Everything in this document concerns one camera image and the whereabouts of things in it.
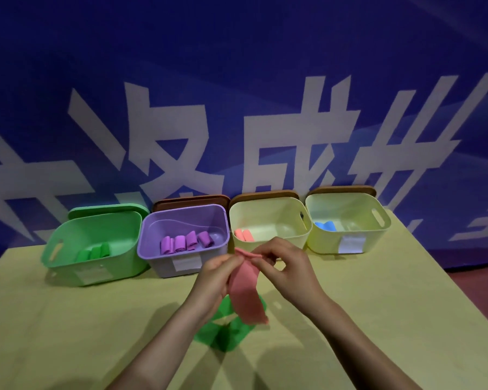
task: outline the plastic storage basket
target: plastic storage basket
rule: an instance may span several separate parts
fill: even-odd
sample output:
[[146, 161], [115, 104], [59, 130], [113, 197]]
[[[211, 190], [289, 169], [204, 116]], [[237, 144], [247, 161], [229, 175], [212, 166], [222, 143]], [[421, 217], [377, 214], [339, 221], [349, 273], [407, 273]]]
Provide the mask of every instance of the plastic storage basket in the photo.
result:
[[52, 233], [41, 256], [41, 262], [50, 270], [48, 282], [85, 286], [143, 272], [148, 264], [137, 257], [136, 249], [148, 213], [138, 204], [72, 209], [69, 221]]
[[[137, 246], [139, 256], [150, 263], [157, 275], [169, 278], [199, 272], [204, 262], [228, 252], [229, 229], [226, 209], [219, 204], [206, 204], [208, 197], [216, 202], [228, 203], [226, 196], [200, 196], [184, 199], [163, 200], [154, 205], [157, 212], [144, 221]], [[161, 255], [160, 243], [163, 237], [185, 236], [191, 231], [196, 234], [207, 231], [214, 241], [210, 248], [201, 243], [193, 251]]]
[[[248, 252], [275, 236], [302, 248], [313, 226], [304, 204], [293, 190], [246, 193], [232, 199], [229, 222], [235, 247]], [[254, 242], [241, 241], [235, 230], [249, 230]]]
[[307, 195], [313, 222], [333, 222], [336, 231], [314, 226], [307, 246], [316, 253], [364, 253], [372, 249], [391, 225], [372, 187], [321, 187]]

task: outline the yellow tablecloth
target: yellow tablecloth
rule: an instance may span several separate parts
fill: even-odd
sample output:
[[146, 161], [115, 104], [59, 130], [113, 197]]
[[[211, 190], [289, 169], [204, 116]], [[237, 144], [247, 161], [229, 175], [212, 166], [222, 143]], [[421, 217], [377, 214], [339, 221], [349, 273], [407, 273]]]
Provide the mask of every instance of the yellow tablecloth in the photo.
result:
[[[390, 213], [370, 253], [308, 251], [325, 291], [424, 389], [488, 390], [488, 321]], [[104, 388], [184, 300], [195, 276], [152, 270], [88, 288], [45, 283], [43, 246], [0, 259], [0, 389]], [[226, 355], [192, 343], [170, 388], [352, 389], [322, 335], [260, 275], [269, 326]]]

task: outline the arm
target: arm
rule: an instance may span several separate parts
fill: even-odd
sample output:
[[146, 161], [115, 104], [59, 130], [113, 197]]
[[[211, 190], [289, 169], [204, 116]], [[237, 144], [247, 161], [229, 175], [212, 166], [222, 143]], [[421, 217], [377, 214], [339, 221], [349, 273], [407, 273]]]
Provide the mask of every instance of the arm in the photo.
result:
[[[372, 390], [419, 390], [420, 387], [394, 364], [331, 300], [320, 286], [308, 256], [283, 240], [273, 238], [256, 248], [253, 264], [280, 294], [305, 314], [324, 334], [354, 386]], [[286, 267], [274, 268], [281, 257]]]
[[195, 333], [217, 311], [227, 294], [229, 275], [242, 261], [222, 255], [204, 263], [186, 301], [107, 389], [166, 389]]

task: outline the blue wall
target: blue wall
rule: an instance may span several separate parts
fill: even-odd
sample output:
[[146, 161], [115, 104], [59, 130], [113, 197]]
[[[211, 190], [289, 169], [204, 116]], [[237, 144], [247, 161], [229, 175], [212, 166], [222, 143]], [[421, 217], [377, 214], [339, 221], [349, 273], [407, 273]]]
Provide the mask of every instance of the blue wall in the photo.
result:
[[[324, 168], [334, 184], [351, 184], [358, 150], [373, 144], [399, 91], [415, 94], [388, 146], [405, 140], [440, 78], [458, 76], [416, 141], [434, 142], [488, 76], [488, 0], [239, 1], [0, 0], [0, 166], [10, 162], [0, 178], [44, 172], [18, 162], [75, 174], [50, 187], [34, 178], [37, 194], [0, 187], [0, 249], [43, 243], [35, 231], [58, 227], [62, 208], [117, 203], [120, 193], [151, 203], [140, 186], [165, 172], [147, 159], [147, 175], [131, 161], [125, 83], [148, 88], [152, 108], [204, 105], [209, 139], [196, 170], [223, 176], [221, 192], [235, 196], [247, 172], [245, 117], [300, 113], [307, 77], [325, 77], [321, 113], [330, 111], [332, 87], [350, 82], [346, 109], [359, 116], [348, 140], [330, 141]], [[110, 158], [70, 114], [72, 93], [110, 131]], [[171, 157], [197, 139], [189, 128], [187, 138], [159, 142]], [[271, 128], [284, 134], [282, 125]], [[453, 152], [425, 166], [393, 209], [406, 226], [422, 219], [414, 236], [427, 249], [488, 249], [488, 232], [454, 237], [488, 231], [485, 220], [468, 227], [488, 217], [488, 90], [452, 140], [460, 141]], [[326, 142], [309, 145], [311, 167]], [[286, 164], [282, 187], [293, 188], [297, 150], [296, 142], [261, 147], [258, 165]], [[390, 205], [418, 168], [396, 166], [380, 201]], [[311, 187], [329, 181], [325, 169]], [[375, 185], [381, 172], [367, 175]], [[169, 196], [189, 192], [210, 193], [184, 182]], [[476, 264], [476, 256], [449, 266]]]

